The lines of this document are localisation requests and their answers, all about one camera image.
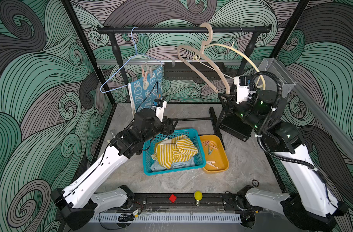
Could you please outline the yellow striped towel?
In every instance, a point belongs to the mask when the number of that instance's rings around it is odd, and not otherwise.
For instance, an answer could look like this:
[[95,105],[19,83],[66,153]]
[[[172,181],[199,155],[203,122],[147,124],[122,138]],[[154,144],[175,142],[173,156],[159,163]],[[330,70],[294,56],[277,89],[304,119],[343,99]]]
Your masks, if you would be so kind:
[[172,139],[165,138],[155,145],[152,159],[167,170],[171,169],[174,162],[187,161],[198,153],[198,148],[186,135],[177,136]]

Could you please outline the light blue terry towel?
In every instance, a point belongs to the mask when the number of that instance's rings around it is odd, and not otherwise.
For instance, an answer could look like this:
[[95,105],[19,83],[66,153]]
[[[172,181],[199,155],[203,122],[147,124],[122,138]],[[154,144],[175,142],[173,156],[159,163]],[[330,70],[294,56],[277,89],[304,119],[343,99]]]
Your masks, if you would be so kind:
[[[195,166],[194,162],[194,157],[190,158],[187,161],[182,161],[182,162],[174,162],[171,165],[171,170],[172,169],[179,169],[179,168],[187,168]],[[160,171],[165,171],[167,168],[161,166],[158,161],[155,161],[151,166],[150,166],[151,172],[160,172]]]

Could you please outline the orange clothespin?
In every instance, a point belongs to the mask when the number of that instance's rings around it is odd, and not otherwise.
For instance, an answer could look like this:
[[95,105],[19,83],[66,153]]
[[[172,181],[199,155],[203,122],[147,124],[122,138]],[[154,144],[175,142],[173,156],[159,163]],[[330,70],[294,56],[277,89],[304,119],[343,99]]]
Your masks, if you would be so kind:
[[202,145],[205,148],[218,149],[217,145],[213,141],[204,141],[204,142],[202,142]]

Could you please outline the mint green clothespin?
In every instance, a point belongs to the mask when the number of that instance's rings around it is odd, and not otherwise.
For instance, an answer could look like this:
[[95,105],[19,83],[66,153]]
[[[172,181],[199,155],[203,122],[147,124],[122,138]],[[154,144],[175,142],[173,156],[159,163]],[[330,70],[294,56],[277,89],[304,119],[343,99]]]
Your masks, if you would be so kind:
[[216,149],[216,147],[209,147],[208,148],[208,155],[211,155],[215,149]]

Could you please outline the cream plastic hanger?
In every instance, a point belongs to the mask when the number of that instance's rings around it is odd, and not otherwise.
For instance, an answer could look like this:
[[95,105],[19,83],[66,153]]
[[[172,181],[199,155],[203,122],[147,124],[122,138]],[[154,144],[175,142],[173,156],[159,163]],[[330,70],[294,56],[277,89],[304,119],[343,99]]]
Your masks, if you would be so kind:
[[[211,25],[209,23],[202,23],[200,25],[201,28],[207,28],[207,31],[208,31],[208,39],[206,41],[202,41],[202,46],[201,46],[201,49],[200,51],[197,51],[196,50],[196,54],[194,56],[194,58],[197,57],[197,55],[203,57],[206,59],[206,61],[208,63],[210,63],[212,65],[212,69],[213,71],[215,71],[219,77],[221,78],[225,88],[226,88],[226,92],[227,93],[230,93],[230,86],[229,86],[229,83],[228,81],[226,80],[226,78],[224,77],[223,75],[223,72],[219,69],[219,67],[217,67],[208,57],[206,57],[203,52],[204,52],[204,49],[206,47],[209,47],[209,46],[222,46],[222,47],[225,47],[227,49],[230,49],[232,51],[234,51],[235,53],[237,53],[238,55],[240,55],[244,60],[246,60],[247,62],[249,62],[251,64],[251,66],[256,70],[256,71],[259,71],[259,69],[257,68],[257,66],[254,64],[254,62],[249,58],[249,56],[252,54],[253,52],[253,49],[255,47],[255,43],[256,43],[256,40],[258,38],[258,36],[261,34],[261,33],[265,33],[265,32],[268,32],[270,29],[271,29],[271,25],[268,26],[268,27],[248,27],[248,28],[242,28],[242,27],[230,27],[230,28],[212,28]],[[248,44],[248,46],[246,47],[246,50],[245,50],[245,53],[242,53],[240,51],[238,51],[237,49],[233,48],[232,46],[229,47],[229,46],[225,46],[224,44],[219,44],[219,43],[214,43],[214,44],[211,44],[211,41],[213,39],[213,32],[228,32],[228,33],[232,33],[232,32],[235,32],[235,31],[241,31],[241,33],[244,33],[244,32],[252,32],[253,35],[251,37],[251,40]]]

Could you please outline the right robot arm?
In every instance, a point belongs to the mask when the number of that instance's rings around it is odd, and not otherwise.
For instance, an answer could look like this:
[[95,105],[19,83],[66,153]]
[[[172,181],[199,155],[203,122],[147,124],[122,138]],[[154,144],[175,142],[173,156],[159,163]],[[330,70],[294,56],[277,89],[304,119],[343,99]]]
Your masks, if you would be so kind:
[[313,164],[299,130],[281,119],[287,106],[281,80],[271,72],[261,71],[237,76],[234,84],[235,94],[223,94],[227,107],[255,131],[265,155],[282,162],[297,189],[295,193],[280,194],[245,186],[236,197],[243,210],[242,224],[252,226],[256,210],[267,209],[285,216],[299,229],[332,231],[336,218],[344,216],[348,206],[329,190],[327,179]]

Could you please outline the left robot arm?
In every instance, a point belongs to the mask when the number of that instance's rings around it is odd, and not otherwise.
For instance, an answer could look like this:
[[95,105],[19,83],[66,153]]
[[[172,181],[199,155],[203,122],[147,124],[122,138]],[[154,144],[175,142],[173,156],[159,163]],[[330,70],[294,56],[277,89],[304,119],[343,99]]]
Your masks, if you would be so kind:
[[158,134],[172,134],[177,123],[177,119],[157,117],[152,109],[140,110],[85,173],[69,186],[56,188],[51,199],[70,229],[76,231],[84,227],[94,215],[108,209],[132,207],[134,193],[126,185],[110,192],[96,193],[96,190],[134,154],[140,155],[145,142]]

